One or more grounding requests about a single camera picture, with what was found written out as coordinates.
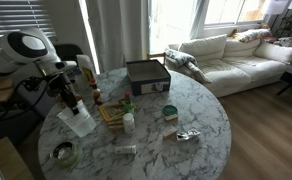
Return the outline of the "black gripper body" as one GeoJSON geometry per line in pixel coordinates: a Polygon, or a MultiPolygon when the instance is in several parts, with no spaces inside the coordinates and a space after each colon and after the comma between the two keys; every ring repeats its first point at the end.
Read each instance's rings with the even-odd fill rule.
{"type": "Polygon", "coordinates": [[[63,99],[73,98],[73,93],[68,87],[70,80],[68,76],[63,72],[57,72],[45,77],[48,85],[48,95],[57,96],[60,95],[63,99]]]}

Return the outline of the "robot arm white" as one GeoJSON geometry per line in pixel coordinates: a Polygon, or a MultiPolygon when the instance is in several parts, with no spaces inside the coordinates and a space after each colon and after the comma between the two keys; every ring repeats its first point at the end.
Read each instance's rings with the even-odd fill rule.
{"type": "Polygon", "coordinates": [[[71,112],[77,115],[77,100],[66,74],[77,63],[62,61],[52,42],[39,28],[22,28],[0,37],[0,78],[8,77],[30,63],[36,65],[50,93],[59,95],[71,112]]]}

